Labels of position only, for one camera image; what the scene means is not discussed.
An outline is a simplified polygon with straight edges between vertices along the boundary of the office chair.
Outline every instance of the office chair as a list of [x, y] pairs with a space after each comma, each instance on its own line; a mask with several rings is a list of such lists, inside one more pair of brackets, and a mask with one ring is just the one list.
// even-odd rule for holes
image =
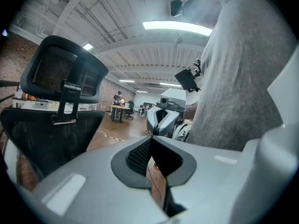
[[130, 114], [134, 114], [134, 112], [135, 112], [135, 111], [134, 111], [134, 105], [135, 105], [135, 104], [133, 103], [132, 100], [130, 100], [128, 103], [129, 103], [129, 108], [130, 108], [130, 109], [129, 109], [129, 110], [125, 110], [125, 114], [127, 114], [128, 116], [124, 116], [124, 117], [125, 117], [126, 119], [130, 117], [130, 118], [133, 120], [134, 117], [133, 117], [133, 116], [130, 116]]
[[[59, 36], [40, 44], [21, 77], [27, 94], [59, 102], [57, 112], [7, 108], [1, 123], [9, 139], [26, 156], [39, 179], [86, 151], [104, 112], [78, 112], [78, 104], [100, 99], [105, 65], [79, 45]], [[65, 103], [73, 103], [64, 113]]]

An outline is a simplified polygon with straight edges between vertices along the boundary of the mesh chair back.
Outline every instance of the mesh chair back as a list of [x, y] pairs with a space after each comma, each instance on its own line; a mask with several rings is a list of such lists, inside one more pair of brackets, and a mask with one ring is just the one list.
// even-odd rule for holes
[[135, 106], [134, 103], [129, 103], [129, 108], [130, 108], [129, 111], [133, 111], [134, 110], [134, 106]]
[[95, 104], [107, 73], [106, 66], [89, 51], [53, 35], [40, 44], [21, 77], [21, 87], [27, 94], [59, 101], [62, 81], [70, 82], [81, 86], [79, 103]]
[[55, 126], [55, 112], [6, 108], [1, 123], [9, 139], [28, 158], [40, 179], [87, 150], [104, 112], [78, 112], [74, 124]]

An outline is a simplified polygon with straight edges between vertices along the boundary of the gray sweater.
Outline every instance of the gray sweater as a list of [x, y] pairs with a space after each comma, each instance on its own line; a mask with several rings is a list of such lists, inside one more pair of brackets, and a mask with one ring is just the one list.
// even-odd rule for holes
[[271, 0], [229, 0], [202, 54], [202, 91], [188, 143], [242, 151], [282, 124], [267, 92], [296, 46]]

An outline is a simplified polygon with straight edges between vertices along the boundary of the fluorescent light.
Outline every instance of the fluorescent light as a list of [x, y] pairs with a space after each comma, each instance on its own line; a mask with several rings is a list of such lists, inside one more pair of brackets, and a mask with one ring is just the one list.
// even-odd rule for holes
[[135, 82], [134, 80], [120, 80], [121, 82]]
[[83, 48], [86, 49], [86, 50], [90, 50], [91, 48], [93, 48], [93, 46], [88, 43]]
[[180, 84], [168, 84], [168, 83], [160, 83], [160, 84], [181, 87]]
[[213, 31], [210, 28], [181, 21], [145, 21], [143, 22], [143, 26], [145, 29], [174, 29], [195, 32], [202, 35], [210, 35]]

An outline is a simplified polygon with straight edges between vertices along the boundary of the mesh vent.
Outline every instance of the mesh vent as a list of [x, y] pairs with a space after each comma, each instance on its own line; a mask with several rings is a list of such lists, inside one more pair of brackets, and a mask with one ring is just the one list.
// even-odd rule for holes
[[150, 160], [150, 140], [129, 152], [126, 162], [130, 169], [146, 176], [147, 165]]
[[97, 73], [84, 67], [77, 81], [77, 84], [81, 86], [81, 96], [95, 96], [99, 78], [100, 76]]
[[151, 152], [164, 177], [167, 177], [183, 164], [183, 160], [179, 154], [154, 139], [152, 140]]
[[55, 91], [60, 91], [62, 80], [67, 80], [77, 56], [58, 47], [48, 48], [40, 60], [32, 77], [32, 83]]

